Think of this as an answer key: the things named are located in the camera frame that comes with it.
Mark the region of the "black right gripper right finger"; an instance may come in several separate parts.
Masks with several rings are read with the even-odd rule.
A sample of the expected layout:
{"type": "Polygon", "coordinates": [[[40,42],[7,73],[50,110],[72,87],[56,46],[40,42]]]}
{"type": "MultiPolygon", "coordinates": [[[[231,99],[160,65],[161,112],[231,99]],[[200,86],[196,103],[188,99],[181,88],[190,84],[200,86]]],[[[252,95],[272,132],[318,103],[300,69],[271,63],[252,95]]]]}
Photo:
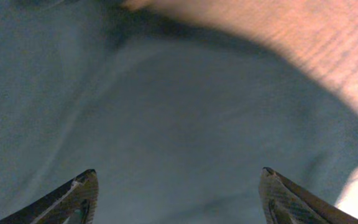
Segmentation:
{"type": "Polygon", "coordinates": [[[259,195],[267,224],[358,224],[357,218],[269,167],[262,169],[259,195]]]}

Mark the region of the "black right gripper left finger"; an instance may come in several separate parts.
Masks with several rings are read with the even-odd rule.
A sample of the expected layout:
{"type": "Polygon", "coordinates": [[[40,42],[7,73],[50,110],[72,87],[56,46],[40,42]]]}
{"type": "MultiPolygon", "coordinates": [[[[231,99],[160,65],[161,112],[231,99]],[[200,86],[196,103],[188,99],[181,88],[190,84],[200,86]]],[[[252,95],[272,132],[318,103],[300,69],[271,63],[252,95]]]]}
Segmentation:
{"type": "Polygon", "coordinates": [[[92,224],[98,193],[96,171],[88,169],[0,224],[92,224]]]}

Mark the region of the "black t-shirt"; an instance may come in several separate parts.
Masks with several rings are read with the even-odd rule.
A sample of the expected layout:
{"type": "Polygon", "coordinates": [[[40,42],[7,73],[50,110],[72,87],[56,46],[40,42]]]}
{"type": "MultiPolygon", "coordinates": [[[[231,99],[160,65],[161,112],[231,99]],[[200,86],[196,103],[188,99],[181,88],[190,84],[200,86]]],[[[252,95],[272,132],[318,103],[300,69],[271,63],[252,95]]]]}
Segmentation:
{"type": "Polygon", "coordinates": [[[117,1],[0,1],[0,219],[86,169],[96,223],[263,223],[272,167],[328,203],[358,115],[252,42],[117,1]]]}

